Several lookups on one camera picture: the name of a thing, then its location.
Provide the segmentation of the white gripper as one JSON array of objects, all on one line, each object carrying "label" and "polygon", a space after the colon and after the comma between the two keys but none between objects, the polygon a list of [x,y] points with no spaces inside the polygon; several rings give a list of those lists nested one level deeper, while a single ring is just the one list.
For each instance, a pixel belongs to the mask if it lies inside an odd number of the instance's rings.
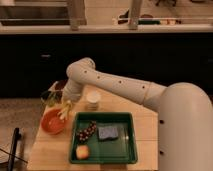
[{"label": "white gripper", "polygon": [[82,85],[69,79],[63,88],[62,99],[78,102],[82,96]]}]

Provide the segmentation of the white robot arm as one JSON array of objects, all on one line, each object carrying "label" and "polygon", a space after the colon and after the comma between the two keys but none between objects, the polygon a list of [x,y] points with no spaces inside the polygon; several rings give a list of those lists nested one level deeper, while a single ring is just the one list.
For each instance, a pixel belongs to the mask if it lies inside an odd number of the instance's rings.
[{"label": "white robot arm", "polygon": [[82,58],[68,65],[63,98],[77,102],[93,85],[158,114],[158,171],[213,171],[213,104],[192,83],[163,86],[99,72]]}]

